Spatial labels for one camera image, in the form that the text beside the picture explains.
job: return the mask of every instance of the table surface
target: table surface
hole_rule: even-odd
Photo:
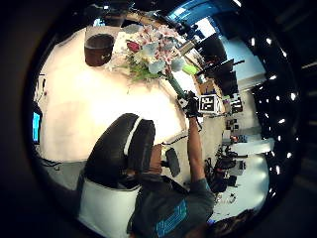
[[[85,29],[55,46],[41,73],[47,80],[40,101],[44,113],[40,154],[54,162],[85,161],[97,139],[123,113],[154,120],[155,143],[171,139],[188,128],[176,93],[166,80],[131,83],[116,66],[124,60],[127,35],[119,33],[112,59],[99,67],[84,61]],[[197,93],[191,75],[174,77],[185,90]]]

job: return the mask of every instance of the white flower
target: white flower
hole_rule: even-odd
[[[185,65],[185,60],[184,59],[182,59],[182,58],[173,59],[171,61],[171,70],[180,71],[180,70],[182,70],[184,65]]]
[[[176,38],[179,36],[178,32],[174,29],[169,28],[167,25],[160,25],[158,31],[163,37],[173,37]]]
[[[154,43],[149,43],[144,45],[142,49],[144,53],[147,55],[147,57],[153,58],[156,54],[158,46],[159,46],[159,43],[154,42]]]
[[[141,28],[141,26],[139,26],[137,24],[131,24],[131,25],[124,27],[122,29],[122,31],[124,31],[126,34],[134,34],[134,33],[139,32],[140,28]]]
[[[164,66],[165,66],[165,62],[162,60],[149,63],[149,72],[158,73],[164,68]]]
[[[137,53],[133,54],[133,60],[136,62],[136,63],[139,63],[142,61],[142,59],[145,59],[146,58],[146,55],[144,54],[143,51],[138,51]]]

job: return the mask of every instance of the computer monitor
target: computer monitor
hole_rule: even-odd
[[[33,111],[33,127],[32,127],[32,137],[34,144],[38,145],[40,143],[40,131],[42,123],[42,111],[37,103],[34,105]]]
[[[196,49],[200,48],[202,49],[201,55],[205,58],[205,61],[209,61],[213,57],[217,57],[219,62],[227,60],[224,45],[216,33],[201,41]]]
[[[212,67],[210,70],[206,71],[205,75],[208,77],[218,77],[222,74],[229,73],[233,70],[234,60],[230,59],[227,61],[224,61],[215,67]]]

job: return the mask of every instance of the man's arm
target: man's arm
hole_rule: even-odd
[[[191,182],[205,178],[204,164],[202,161],[201,142],[195,117],[189,120],[187,141],[187,155],[190,165]]]

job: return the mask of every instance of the brown liquid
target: brown liquid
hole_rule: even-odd
[[[112,56],[114,38],[108,34],[97,34],[85,43],[85,61],[89,66],[101,66]]]

